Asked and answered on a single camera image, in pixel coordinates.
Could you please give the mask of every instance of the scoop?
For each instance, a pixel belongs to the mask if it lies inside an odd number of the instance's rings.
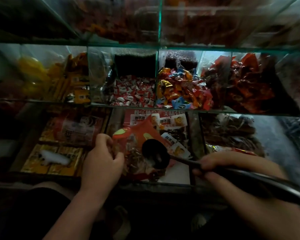
[[[164,169],[170,159],[201,170],[199,161],[191,161],[168,153],[166,147],[155,139],[146,140],[142,145],[142,155],[155,169]],[[217,167],[212,170],[226,178],[241,190],[260,198],[277,198],[300,205],[300,186],[275,176],[246,171],[232,167]]]

